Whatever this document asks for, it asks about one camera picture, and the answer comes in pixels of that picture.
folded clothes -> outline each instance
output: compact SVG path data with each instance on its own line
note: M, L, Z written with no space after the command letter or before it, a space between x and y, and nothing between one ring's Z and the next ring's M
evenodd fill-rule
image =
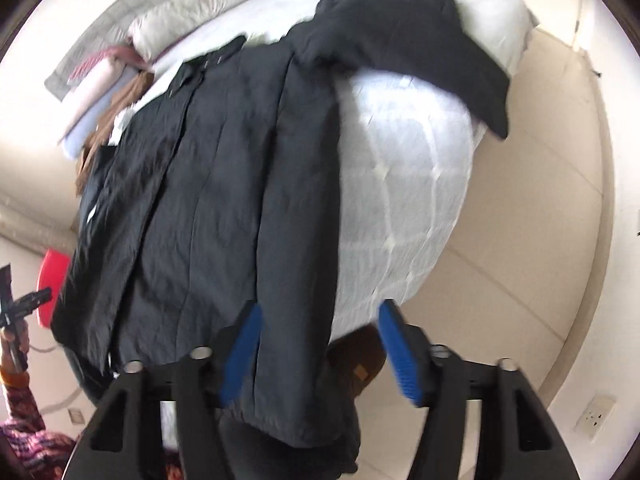
M122 75L123 61L108 57L95 65L73 92L62 99L59 141L69 134L82 116Z
M112 94L111 105L98 118L96 129L86 138L79 154L76 170L76 193L78 195L82 194L84 184L91 173L95 153L101 145L109 141L116 115L138 101L149 90L153 82L154 74L152 72L140 72Z
M138 71L134 68L127 66L117 81L103 91L98 97L97 101L91 104L88 110L80 117L71 130L61 139L62 151L66 158L75 160L80 155L84 141L89 134L95 130L98 124L98 119L103 112L109 108L111 104L111 98L120 90L124 85L131 81L138 74Z

cable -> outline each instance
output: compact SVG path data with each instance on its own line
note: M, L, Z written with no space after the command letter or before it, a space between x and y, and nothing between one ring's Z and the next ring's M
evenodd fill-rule
M52 346L51 348L37 348L33 345L29 345L29 350L33 350L34 352L36 352L36 354L50 354L51 352L53 352L54 350L57 350L58 348L60 348L60 345L55 345Z

brown cloth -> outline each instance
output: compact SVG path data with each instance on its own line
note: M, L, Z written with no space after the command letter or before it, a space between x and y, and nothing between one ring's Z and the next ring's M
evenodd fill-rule
M98 119L95 131L90 134L82 147L76 166L76 195L82 195L84 185L94 166L95 153L103 144L109 142L113 131L113 121L124 108L140 100L154 82L152 72L140 72L126 86L117 91L111 99L111 105Z
M331 343L327 359L355 399L382 370L386 352L378 329L366 325Z

baseboard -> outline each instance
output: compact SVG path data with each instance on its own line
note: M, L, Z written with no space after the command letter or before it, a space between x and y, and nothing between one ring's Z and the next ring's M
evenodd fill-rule
M55 249L72 254L76 236L0 192L0 237L36 254Z
M584 54L584 58L589 67L593 67L587 53ZM595 97L598 120L600 121L600 140L602 143L602 210L600 213L600 227L598 229L598 238L596 240L596 250L593 257L593 265L591 266L591 273L582 297L582 302L575 316L574 324L571 326L571 330L569 330L569 334L556 362L538 390L540 399L545 406L549 406L554 399L569 374L571 367L574 365L584 338L591 326L593 315L600 302L604 276L607 270L607 263L609 262L615 197L611 137L609 134L609 121L607 121L604 102L602 101L598 79L595 74L590 77L590 82Z

red chair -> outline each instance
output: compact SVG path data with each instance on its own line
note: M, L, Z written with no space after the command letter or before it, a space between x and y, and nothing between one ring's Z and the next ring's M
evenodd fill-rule
M58 294L62 283L65 281L66 270L71 262L71 258L66 254L59 253L53 249L49 249L44 255L40 273L38 275L38 285L36 290L41 290L48 286L51 287L51 301L44 303L38 307L36 316L41 327L49 328L51 325L51 317L56 307Z

